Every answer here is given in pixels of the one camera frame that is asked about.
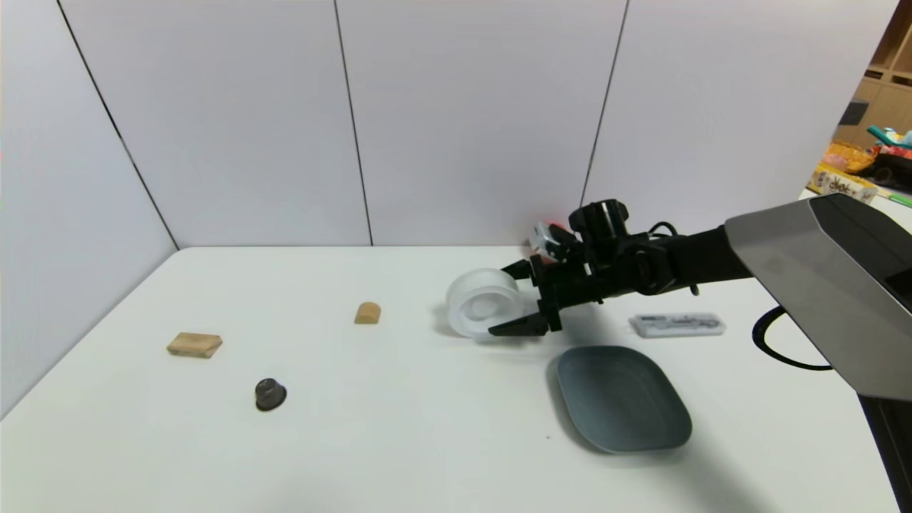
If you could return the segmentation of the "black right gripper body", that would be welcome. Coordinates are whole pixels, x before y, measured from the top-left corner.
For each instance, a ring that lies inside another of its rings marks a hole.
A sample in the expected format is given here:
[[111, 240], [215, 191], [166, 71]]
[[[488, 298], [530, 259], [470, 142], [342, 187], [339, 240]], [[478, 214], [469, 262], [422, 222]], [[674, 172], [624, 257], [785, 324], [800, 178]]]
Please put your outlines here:
[[560, 331], [563, 309], [601, 303], [605, 298], [605, 273], [580, 254], [561, 261], [548, 261], [541, 254], [533, 254], [530, 264], [539, 292], [538, 312], [529, 316], [534, 333]]

